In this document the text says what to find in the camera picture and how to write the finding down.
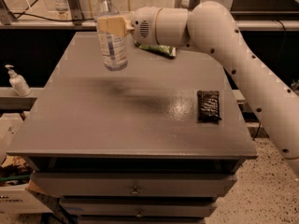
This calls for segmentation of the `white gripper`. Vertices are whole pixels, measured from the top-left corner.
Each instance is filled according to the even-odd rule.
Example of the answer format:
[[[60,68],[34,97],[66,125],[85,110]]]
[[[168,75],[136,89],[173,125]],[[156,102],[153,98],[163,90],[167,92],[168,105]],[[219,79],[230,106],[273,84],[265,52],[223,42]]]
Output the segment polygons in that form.
[[[142,7],[132,15],[132,24],[122,15],[105,16],[97,19],[97,28],[101,32],[126,37],[132,33],[140,44],[157,45],[156,21],[160,7]]]

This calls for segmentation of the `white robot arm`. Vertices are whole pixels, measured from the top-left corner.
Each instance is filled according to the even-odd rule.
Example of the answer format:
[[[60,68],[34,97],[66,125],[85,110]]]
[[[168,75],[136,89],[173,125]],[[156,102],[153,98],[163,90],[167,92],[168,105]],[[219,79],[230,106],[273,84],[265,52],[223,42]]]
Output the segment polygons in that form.
[[[142,7],[131,15],[102,15],[97,28],[145,45],[188,43],[230,74],[278,152],[299,175],[299,96],[255,55],[226,7],[206,1],[193,10]]]

